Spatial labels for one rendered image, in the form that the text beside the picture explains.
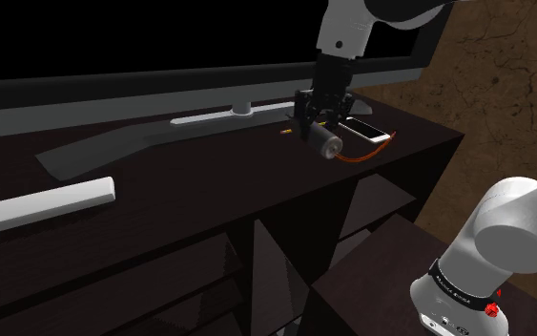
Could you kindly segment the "yellow pencil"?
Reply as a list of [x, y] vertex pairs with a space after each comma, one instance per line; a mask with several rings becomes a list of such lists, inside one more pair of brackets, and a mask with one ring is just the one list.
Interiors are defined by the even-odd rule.
[[[319, 125], [321, 125], [321, 126], [324, 126], [325, 124], [326, 124], [325, 121], [319, 123]], [[293, 133], [293, 130], [292, 129], [286, 129], [286, 130], [280, 131], [279, 133], [282, 134], [282, 135], [291, 134], [291, 133]]]

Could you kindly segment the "large black television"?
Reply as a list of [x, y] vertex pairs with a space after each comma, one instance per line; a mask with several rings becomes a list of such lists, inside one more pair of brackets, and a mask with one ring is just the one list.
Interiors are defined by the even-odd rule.
[[[312, 86], [328, 0], [0, 0], [0, 137], [133, 118], [50, 150], [71, 179], [151, 145], [290, 120]], [[454, 3], [413, 30], [372, 28], [353, 77], [426, 67]]]

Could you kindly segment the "white smartphone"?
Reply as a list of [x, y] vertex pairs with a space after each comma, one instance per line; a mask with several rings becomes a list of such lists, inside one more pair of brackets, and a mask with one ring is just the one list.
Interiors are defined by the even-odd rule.
[[340, 121], [339, 125], [349, 132], [357, 135], [358, 137], [364, 138], [373, 144], [382, 143], [391, 138], [390, 134], [351, 116]]

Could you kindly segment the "long white bar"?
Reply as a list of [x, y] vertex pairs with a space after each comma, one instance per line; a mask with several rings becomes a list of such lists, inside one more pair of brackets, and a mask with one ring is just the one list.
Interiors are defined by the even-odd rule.
[[113, 201], [115, 188], [111, 177], [0, 200], [0, 231]]

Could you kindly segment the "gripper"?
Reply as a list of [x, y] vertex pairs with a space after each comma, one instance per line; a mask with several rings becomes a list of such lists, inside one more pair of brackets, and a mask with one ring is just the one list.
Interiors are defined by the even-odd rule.
[[312, 81], [312, 90], [295, 92], [294, 119], [299, 125], [300, 138], [308, 140], [310, 126], [318, 111], [315, 97], [323, 98], [323, 112], [326, 115], [325, 128], [337, 128], [345, 120], [355, 98], [346, 92], [353, 77], [354, 61], [351, 59], [320, 53], [318, 55]]

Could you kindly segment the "dark wooden television cabinet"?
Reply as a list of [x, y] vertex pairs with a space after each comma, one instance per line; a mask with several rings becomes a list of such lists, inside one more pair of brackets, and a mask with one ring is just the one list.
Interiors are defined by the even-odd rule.
[[114, 202], [0, 233], [0, 336], [278, 336], [311, 284], [393, 215], [414, 220], [462, 141], [374, 102], [379, 148], [326, 160], [285, 123], [93, 171]]

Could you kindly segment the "grey metal cylinder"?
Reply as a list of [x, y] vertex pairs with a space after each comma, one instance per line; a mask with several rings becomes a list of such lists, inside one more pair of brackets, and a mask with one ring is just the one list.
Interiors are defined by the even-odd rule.
[[308, 131], [307, 144], [326, 159], [333, 159], [342, 150], [342, 140], [317, 122]]

